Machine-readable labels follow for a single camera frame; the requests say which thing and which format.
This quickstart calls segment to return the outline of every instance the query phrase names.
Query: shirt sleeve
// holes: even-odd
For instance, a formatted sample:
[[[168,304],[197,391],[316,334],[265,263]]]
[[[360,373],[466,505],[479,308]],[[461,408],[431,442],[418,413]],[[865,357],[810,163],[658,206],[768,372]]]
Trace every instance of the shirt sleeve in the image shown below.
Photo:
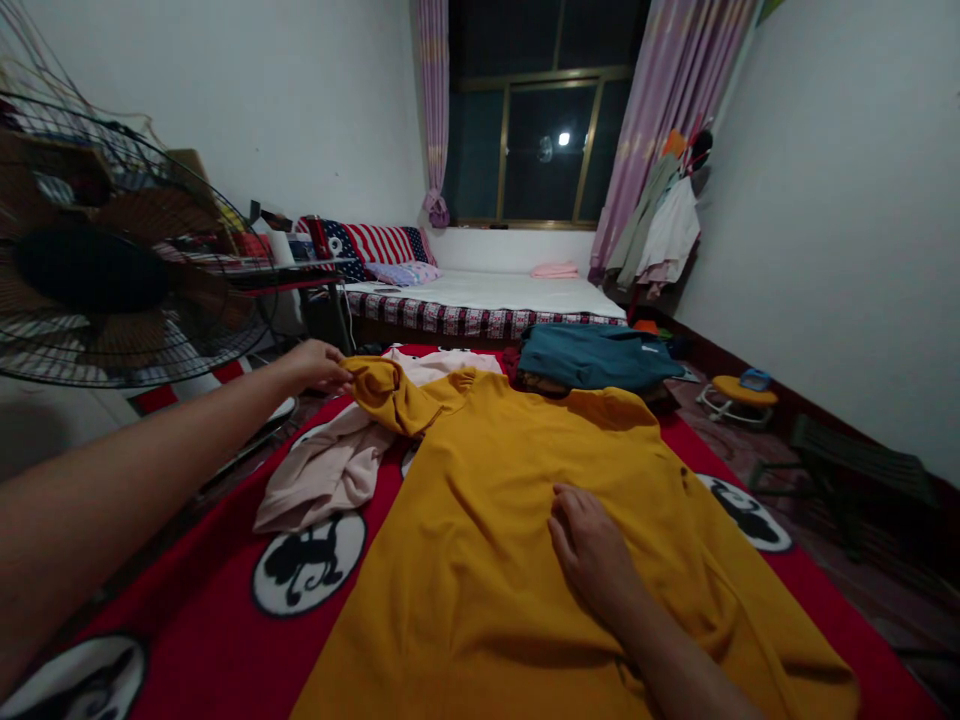
[[[458,410],[473,379],[468,368],[418,388],[403,368],[384,357],[350,357],[340,366],[353,373],[357,404],[383,427],[408,437],[425,432],[440,415]]]

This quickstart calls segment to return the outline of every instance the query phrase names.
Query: white bed sheet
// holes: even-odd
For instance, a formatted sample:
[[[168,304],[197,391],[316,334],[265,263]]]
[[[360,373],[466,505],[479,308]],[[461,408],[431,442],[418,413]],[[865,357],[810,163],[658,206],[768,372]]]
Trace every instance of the white bed sheet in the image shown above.
[[[372,293],[393,287],[377,282],[350,283],[346,290]],[[479,310],[533,310],[550,313],[591,313],[625,320],[615,302],[581,278],[547,280],[529,275],[444,270],[426,285],[397,288],[387,297],[405,297]]]

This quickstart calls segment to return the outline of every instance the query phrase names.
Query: curtain tieback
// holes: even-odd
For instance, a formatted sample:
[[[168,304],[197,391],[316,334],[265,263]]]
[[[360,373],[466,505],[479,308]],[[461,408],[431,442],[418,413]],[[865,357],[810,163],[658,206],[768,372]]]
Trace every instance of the curtain tieback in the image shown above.
[[[430,214],[430,224],[433,227],[441,228],[450,224],[450,211],[447,210],[447,203],[437,188],[430,188],[423,199],[423,209]]]

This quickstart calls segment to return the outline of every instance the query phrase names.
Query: window glass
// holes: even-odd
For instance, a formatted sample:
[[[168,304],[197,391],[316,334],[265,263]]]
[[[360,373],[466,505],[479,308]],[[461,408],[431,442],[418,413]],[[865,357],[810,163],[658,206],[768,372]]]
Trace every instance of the window glass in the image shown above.
[[[560,0],[451,0],[452,77],[553,69]]]
[[[571,220],[596,85],[510,95],[508,220]]]
[[[605,83],[600,98],[600,115],[597,117],[597,134],[590,151],[590,167],[583,187],[580,203],[580,221],[599,221],[600,211],[607,199],[613,161],[617,157],[617,143],[623,114],[627,109],[632,80],[615,80]]]
[[[559,69],[637,63],[650,0],[567,0]]]
[[[503,92],[450,93],[443,197],[452,218],[493,218],[500,177]]]

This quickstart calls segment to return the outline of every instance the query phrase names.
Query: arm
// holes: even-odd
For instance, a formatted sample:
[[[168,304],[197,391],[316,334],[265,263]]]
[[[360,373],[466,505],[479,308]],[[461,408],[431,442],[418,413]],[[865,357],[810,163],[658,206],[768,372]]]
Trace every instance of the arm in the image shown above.
[[[0,485],[0,699],[56,629],[307,386],[349,388],[338,350],[277,362]]]
[[[647,591],[600,501],[569,485],[554,491],[547,522],[560,565],[637,665],[664,716],[762,718]]]

